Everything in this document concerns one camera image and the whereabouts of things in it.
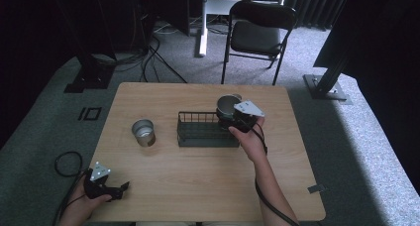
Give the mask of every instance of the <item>black wire basket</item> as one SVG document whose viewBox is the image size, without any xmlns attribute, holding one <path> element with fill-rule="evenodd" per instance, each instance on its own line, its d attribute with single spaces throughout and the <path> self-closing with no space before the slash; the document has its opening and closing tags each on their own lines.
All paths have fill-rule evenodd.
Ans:
<svg viewBox="0 0 420 226">
<path fill-rule="evenodd" d="M 239 147 L 239 141 L 219 124 L 216 112 L 180 111 L 177 134 L 180 147 Z"/>
</svg>

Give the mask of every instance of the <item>chair seat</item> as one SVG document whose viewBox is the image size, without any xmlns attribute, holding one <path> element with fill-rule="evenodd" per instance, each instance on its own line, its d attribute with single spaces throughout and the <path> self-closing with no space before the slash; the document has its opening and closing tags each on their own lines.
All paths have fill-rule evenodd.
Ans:
<svg viewBox="0 0 420 226">
<path fill-rule="evenodd" d="M 280 43 L 280 29 L 238 21 L 232 32 L 231 48 L 237 52 L 277 56 Z"/>
</svg>

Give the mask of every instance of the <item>wooden table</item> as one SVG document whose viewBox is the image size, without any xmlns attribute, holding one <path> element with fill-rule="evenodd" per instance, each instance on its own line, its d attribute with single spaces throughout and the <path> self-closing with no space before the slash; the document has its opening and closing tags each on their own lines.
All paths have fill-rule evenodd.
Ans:
<svg viewBox="0 0 420 226">
<path fill-rule="evenodd" d="M 180 148 L 179 111 L 215 111 L 218 98 L 239 93 L 265 113 L 268 158 L 299 220 L 321 220 L 324 206 L 287 91 L 281 86 L 122 83 L 91 166 L 111 169 L 108 186 L 130 181 L 123 199 L 97 209 L 92 221 L 261 221 L 254 166 L 239 148 Z M 140 147 L 136 120 L 155 124 L 157 140 Z"/>
</svg>

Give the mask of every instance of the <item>black curtain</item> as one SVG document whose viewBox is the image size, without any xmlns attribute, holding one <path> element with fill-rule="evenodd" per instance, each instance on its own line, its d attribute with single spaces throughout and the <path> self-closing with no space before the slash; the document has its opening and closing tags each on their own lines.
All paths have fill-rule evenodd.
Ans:
<svg viewBox="0 0 420 226">
<path fill-rule="evenodd" d="M 342 69 L 357 80 L 417 192 L 420 191 L 418 11 L 420 0 L 348 0 L 314 64 Z"/>
</svg>

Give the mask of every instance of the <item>gray carpet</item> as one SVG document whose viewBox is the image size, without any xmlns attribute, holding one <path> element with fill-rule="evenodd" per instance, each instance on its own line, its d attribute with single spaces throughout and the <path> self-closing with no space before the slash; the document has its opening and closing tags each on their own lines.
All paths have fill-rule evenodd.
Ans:
<svg viewBox="0 0 420 226">
<path fill-rule="evenodd" d="M 226 31 L 223 26 L 211 28 Z M 419 195 L 356 81 L 344 75 L 339 79 L 353 105 L 313 100 L 306 88 L 303 74 L 325 71 L 312 65 L 328 34 L 306 28 L 293 31 L 277 80 L 277 85 L 288 90 L 317 182 L 328 188 L 321 193 L 327 217 L 320 223 L 420 225 Z M 190 37 L 172 29 L 162 29 L 156 37 L 157 52 L 187 82 L 220 83 L 226 36 L 209 32 L 205 57 L 197 55 L 199 36 L 195 29 Z M 153 41 L 152 46 L 156 48 L 158 43 Z M 264 69 L 266 65 L 266 61 L 232 57 L 225 82 L 271 85 L 275 70 Z M 142 75 L 138 63 L 122 64 L 116 68 L 108 89 L 64 94 L 65 86 L 73 81 L 78 70 L 79 63 L 73 58 L 56 72 L 0 152 L 0 225 L 51 225 L 71 183 L 70 178 L 55 172 L 55 158 L 66 151 L 78 151 L 83 155 L 83 167 L 87 168 L 119 83 L 139 81 Z M 149 61 L 146 78 L 150 82 L 182 82 L 157 58 Z M 85 115 L 89 108 L 90 115 Z M 77 170 L 74 158 L 63 159 L 60 165 Z"/>
</svg>

